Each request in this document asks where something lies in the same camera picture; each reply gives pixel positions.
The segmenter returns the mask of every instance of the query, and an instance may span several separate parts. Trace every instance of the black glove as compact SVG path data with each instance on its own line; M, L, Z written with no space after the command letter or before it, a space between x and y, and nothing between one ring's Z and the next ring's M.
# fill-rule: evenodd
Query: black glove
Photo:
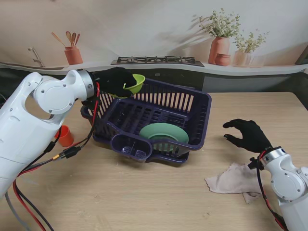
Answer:
M272 147L270 141L264 135L261 128L255 123L255 121L246 121L242 119L234 119L223 125L224 128L236 128L242 135L243 139L236 138L232 135L226 134L224 138L239 148L245 148L248 151L254 153L261 153L267 148Z
M105 71L92 73L92 77L100 84L101 90L120 97L130 97L130 90L123 89L134 86L137 81L132 73L123 67L114 67Z

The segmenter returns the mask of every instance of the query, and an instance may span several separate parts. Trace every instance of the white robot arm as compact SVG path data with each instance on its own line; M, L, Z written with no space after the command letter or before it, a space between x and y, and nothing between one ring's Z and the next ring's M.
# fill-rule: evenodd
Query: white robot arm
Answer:
M282 148L261 158L289 231L308 231L308 167L296 168Z
M69 71L63 80L29 74L0 109L0 198L17 175L41 154L62 125L76 99L94 95L87 71ZM53 116L39 119L25 106L28 96Z

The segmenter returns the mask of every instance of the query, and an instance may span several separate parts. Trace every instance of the faucet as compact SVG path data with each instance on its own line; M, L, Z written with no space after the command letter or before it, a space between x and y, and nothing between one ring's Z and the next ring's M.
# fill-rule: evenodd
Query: faucet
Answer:
M33 51L33 53L35 54L36 59L33 59L34 62L39 63L39 66L41 66L41 67L45 66L43 61L39 58L39 55L38 55L37 51L34 49L34 47L29 47L28 51Z

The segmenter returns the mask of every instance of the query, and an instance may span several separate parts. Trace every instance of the plastic dish rack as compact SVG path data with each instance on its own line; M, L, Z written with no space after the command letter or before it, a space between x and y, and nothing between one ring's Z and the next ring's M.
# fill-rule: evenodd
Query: plastic dish rack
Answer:
M139 93L128 99L113 98L101 92L93 138L110 143L111 148L141 162L180 165L190 150L199 150L205 142L211 97L203 92L146 79ZM81 108L84 118L92 122L93 111ZM169 123L184 129L189 142L170 139L148 140L140 130L153 123Z

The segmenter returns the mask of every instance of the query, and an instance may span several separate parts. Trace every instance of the green bowl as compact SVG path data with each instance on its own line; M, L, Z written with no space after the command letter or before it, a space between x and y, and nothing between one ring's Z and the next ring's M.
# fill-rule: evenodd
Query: green bowl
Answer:
M129 88L125 88L125 84L124 84L123 88L126 89L126 90L130 90L133 94L136 94L141 90L143 82L145 81L145 77L143 75L137 75L137 74L133 74L133 77L137 81L137 84L134 85L134 86L131 86ZM127 97L120 97L120 96L113 95L113 94L110 94L110 93L109 93L109 95L111 95L115 98L119 98L119 99L127 99Z
M149 140L170 139L182 143L188 143L189 141L188 135L183 129L175 125L166 123L147 125L143 129L141 129L139 135ZM164 149L164 151L167 151L166 145L164 148L162 148L162 144L154 144L154 149L159 151Z

